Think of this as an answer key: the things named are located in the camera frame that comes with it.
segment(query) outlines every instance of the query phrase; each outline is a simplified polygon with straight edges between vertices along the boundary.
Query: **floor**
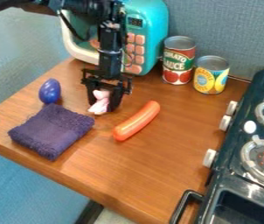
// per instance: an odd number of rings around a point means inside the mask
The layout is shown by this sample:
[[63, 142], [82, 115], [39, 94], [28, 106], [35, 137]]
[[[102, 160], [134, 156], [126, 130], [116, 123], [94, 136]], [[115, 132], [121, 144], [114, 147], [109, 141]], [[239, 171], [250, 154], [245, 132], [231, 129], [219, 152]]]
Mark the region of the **floor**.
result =
[[94, 224], [135, 224], [133, 221], [128, 220], [118, 213], [104, 208], [100, 216]]

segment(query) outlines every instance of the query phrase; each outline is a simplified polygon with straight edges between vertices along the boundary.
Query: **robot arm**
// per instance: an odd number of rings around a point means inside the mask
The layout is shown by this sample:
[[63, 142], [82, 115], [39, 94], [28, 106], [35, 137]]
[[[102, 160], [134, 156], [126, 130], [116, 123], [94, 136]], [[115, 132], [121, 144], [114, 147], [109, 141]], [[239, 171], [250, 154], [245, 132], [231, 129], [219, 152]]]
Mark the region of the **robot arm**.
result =
[[[90, 105], [96, 103], [94, 90], [110, 91], [108, 112], [114, 111], [121, 103], [124, 94], [131, 93], [131, 79], [122, 76], [122, 49], [127, 42], [124, 5], [120, 0], [0, 0], [0, 11], [22, 4], [38, 4], [53, 10], [61, 17], [72, 34], [77, 36], [61, 10], [69, 10], [76, 15], [88, 15], [98, 24], [100, 42], [99, 70], [83, 70], [82, 83], [87, 87]], [[118, 81], [113, 85], [104, 81]]]

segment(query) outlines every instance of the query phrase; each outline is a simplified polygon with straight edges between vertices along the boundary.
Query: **blue wall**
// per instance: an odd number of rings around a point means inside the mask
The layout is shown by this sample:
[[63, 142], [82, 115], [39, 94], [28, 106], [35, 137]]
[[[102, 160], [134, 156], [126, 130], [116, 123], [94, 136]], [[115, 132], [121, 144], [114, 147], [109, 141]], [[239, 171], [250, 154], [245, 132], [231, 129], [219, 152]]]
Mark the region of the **blue wall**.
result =
[[251, 79], [264, 68], [264, 0], [165, 0], [170, 35], [193, 37], [197, 56], [226, 58], [231, 73]]
[[[0, 12], [0, 102], [68, 56], [56, 17], [19, 9]], [[0, 224], [74, 223], [87, 202], [0, 157]]]

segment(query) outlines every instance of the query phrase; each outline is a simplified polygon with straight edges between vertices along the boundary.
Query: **can label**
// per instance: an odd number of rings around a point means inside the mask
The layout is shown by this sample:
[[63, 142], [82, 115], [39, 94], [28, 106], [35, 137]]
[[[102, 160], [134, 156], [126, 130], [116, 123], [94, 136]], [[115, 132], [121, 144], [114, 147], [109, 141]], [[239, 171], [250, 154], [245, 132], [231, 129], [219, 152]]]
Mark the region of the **can label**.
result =
[[191, 80], [191, 69], [187, 71], [172, 71], [164, 66], [163, 79], [173, 85], [186, 84]]
[[198, 67], [194, 74], [193, 86], [203, 94], [219, 94], [225, 89], [228, 72], [229, 69], [209, 71], [203, 67]]
[[193, 58], [187, 55], [170, 49], [164, 50], [163, 65], [170, 70], [185, 71], [192, 69]]

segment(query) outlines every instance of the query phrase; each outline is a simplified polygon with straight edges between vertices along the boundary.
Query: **yellow can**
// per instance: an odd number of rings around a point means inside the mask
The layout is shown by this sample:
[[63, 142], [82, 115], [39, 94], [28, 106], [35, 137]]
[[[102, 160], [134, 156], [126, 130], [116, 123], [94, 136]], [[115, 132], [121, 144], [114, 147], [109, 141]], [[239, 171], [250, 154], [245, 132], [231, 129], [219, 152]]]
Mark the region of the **yellow can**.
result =
[[201, 57], [197, 62], [193, 86], [203, 94], [220, 94], [225, 89], [229, 70], [227, 61], [219, 56]]

